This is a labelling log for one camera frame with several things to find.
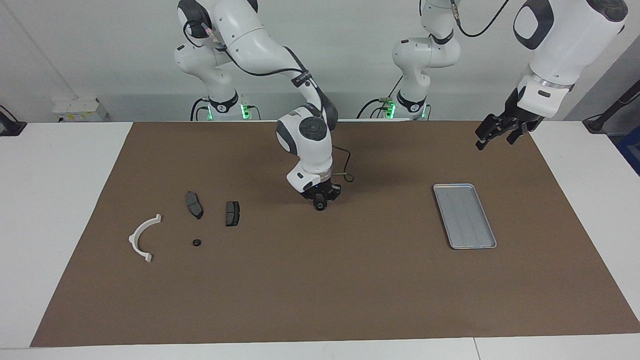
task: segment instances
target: table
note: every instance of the table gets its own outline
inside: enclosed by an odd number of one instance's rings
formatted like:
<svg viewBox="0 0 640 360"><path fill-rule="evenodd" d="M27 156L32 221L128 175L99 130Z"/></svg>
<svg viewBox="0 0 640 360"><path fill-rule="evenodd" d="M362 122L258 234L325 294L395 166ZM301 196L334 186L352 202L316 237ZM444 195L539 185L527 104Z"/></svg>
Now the table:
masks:
<svg viewBox="0 0 640 360"><path fill-rule="evenodd" d="M640 334L28 349L131 123L30 124L0 139L0 359L636 359ZM640 178L579 122L533 134L585 230L640 316Z"/></svg>

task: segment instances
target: black pole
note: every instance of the black pole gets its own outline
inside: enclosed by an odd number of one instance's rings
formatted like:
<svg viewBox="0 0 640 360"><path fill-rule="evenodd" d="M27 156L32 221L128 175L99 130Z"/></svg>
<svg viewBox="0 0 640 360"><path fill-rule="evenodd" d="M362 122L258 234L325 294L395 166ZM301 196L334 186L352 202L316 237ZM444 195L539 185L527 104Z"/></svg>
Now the black pole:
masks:
<svg viewBox="0 0 640 360"><path fill-rule="evenodd" d="M604 124L611 119L611 117L617 113L620 109L624 108L638 95L640 94L640 80L638 80L634 86L631 86L624 95L622 95L618 101L616 101L607 111L605 111L600 117L595 120L585 120L583 123L587 127L590 133L598 134L602 131Z"/></svg>
<svg viewBox="0 0 640 360"><path fill-rule="evenodd" d="M26 122L10 120L2 111L0 111L0 124L4 127L0 136L18 136L27 126Z"/></svg>

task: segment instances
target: brown table mat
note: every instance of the brown table mat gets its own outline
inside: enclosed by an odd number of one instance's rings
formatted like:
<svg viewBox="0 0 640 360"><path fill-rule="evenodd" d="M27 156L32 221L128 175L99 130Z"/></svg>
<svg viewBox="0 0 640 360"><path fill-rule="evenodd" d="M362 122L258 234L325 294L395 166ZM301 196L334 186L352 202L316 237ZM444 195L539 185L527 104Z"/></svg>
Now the brown table mat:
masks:
<svg viewBox="0 0 640 360"><path fill-rule="evenodd" d="M531 138L479 152L476 126L341 124L357 179L319 213L287 183L297 158L273 123L135 124L31 345L640 332ZM496 249L449 247L431 187L459 182ZM146 263L127 239L156 213Z"/></svg>

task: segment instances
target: gray tray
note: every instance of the gray tray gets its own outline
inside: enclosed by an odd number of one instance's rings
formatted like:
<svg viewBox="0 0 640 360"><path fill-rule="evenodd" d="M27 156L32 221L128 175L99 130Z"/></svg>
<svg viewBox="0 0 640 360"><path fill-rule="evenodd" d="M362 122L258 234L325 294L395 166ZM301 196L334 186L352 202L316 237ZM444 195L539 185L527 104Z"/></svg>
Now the gray tray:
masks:
<svg viewBox="0 0 640 360"><path fill-rule="evenodd" d="M433 191L447 229L451 247L456 250L493 249L497 243L484 213L475 186L437 184Z"/></svg>

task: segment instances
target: blue object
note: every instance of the blue object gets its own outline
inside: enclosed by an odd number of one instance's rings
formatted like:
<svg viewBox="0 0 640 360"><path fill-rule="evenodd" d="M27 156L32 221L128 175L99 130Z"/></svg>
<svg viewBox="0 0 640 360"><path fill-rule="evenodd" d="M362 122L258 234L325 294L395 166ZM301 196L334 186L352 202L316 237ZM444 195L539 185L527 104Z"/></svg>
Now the blue object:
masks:
<svg viewBox="0 0 640 360"><path fill-rule="evenodd" d="M640 175L640 126L629 133L617 147L631 167Z"/></svg>

